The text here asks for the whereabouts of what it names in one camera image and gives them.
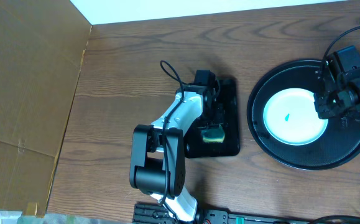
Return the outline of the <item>green yellow sponge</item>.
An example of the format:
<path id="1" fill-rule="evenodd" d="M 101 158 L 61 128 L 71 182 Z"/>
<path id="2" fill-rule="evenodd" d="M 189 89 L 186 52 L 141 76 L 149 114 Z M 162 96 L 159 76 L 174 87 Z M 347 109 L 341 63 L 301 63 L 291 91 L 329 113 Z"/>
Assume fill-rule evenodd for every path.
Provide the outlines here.
<path id="1" fill-rule="evenodd" d="M 225 131 L 223 127 L 218 124 L 201 130 L 201 136 L 202 141 L 205 143 L 223 143 L 225 139 Z"/>

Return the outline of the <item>mint green plate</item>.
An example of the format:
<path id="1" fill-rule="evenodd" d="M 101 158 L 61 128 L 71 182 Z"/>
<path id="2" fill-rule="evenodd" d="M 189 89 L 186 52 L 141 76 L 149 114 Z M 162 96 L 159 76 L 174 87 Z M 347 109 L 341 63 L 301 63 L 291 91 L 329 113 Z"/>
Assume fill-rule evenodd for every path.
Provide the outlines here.
<path id="1" fill-rule="evenodd" d="M 264 106 L 266 130 L 276 140 L 302 146 L 316 141 L 326 130 L 327 119 L 320 119 L 315 110 L 313 92 L 288 88 L 274 94 Z"/>

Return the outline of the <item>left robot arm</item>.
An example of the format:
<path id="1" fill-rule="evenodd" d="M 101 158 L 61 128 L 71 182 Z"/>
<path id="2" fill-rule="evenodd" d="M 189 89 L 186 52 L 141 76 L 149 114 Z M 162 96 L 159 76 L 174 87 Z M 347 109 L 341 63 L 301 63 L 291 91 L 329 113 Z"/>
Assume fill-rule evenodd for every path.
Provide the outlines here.
<path id="1" fill-rule="evenodd" d="M 192 123 L 211 110 L 215 98 L 214 86 L 181 86 L 159 119 L 133 131 L 130 185 L 156 199 L 178 221 L 193 222 L 198 209 L 185 187 L 183 138 Z"/>

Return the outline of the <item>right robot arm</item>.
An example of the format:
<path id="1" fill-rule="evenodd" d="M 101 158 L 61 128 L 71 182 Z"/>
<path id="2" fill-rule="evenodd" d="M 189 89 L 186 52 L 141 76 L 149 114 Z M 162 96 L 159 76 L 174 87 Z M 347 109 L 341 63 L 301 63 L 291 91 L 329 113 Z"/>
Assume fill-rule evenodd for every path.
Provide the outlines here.
<path id="1" fill-rule="evenodd" d="M 324 90 L 314 94 L 315 110 L 320 119 L 351 116 L 360 119 L 360 67 L 328 74 Z"/>

